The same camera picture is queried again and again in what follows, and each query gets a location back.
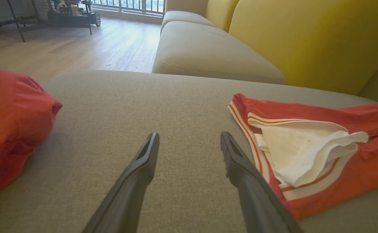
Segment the seat cushion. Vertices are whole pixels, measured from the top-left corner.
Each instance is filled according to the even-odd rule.
[[[163,28],[152,72],[286,83],[271,62],[221,29],[177,21]]]
[[[164,25],[172,21],[190,22],[190,23],[215,27],[215,25],[211,21],[208,21],[205,17],[201,15],[198,15],[192,12],[187,12],[187,11],[171,10],[164,14],[162,28],[160,29],[160,33],[163,31]]]
[[[220,150],[220,132],[229,131],[252,159],[227,109],[232,95],[330,108],[374,103],[287,85],[120,71],[67,74],[44,88],[63,108],[48,141],[0,190],[1,233],[81,232],[152,132],[160,148],[138,232],[245,232]],[[300,224],[306,233],[378,232],[378,190]]]

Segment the sofa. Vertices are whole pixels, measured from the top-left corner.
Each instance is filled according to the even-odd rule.
[[[165,13],[153,73],[357,95],[378,72],[378,1],[209,0],[205,12]]]
[[[81,232],[152,132],[160,148],[138,232],[245,232],[220,151],[228,131],[253,161],[227,109],[232,95],[329,108],[374,103],[281,84],[120,71],[75,72],[43,87],[63,108],[48,141],[0,190],[1,233]],[[306,233],[378,232],[378,189],[299,224]]]

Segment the metal railing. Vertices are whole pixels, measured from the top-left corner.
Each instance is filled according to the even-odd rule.
[[[93,5],[142,14],[164,15],[166,0],[91,0]]]

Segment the sofa armrest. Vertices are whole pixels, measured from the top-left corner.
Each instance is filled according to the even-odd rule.
[[[169,10],[181,10],[197,13],[198,15],[205,16],[206,6],[208,0],[167,0],[166,12]]]

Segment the red garment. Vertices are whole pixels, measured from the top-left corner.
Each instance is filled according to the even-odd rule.
[[[0,69],[0,189],[46,141],[61,107],[33,79]]]
[[[378,103],[328,109],[259,101],[236,94],[229,109],[251,144],[257,169],[296,219],[315,214],[378,188]],[[337,158],[329,171],[314,182],[297,188],[280,187],[280,182],[275,178],[264,153],[257,149],[253,134],[262,134],[262,131],[248,124],[248,119],[253,115],[267,119],[329,121],[345,127],[349,134],[365,131],[370,138],[367,143],[359,145],[358,152],[347,161]]]

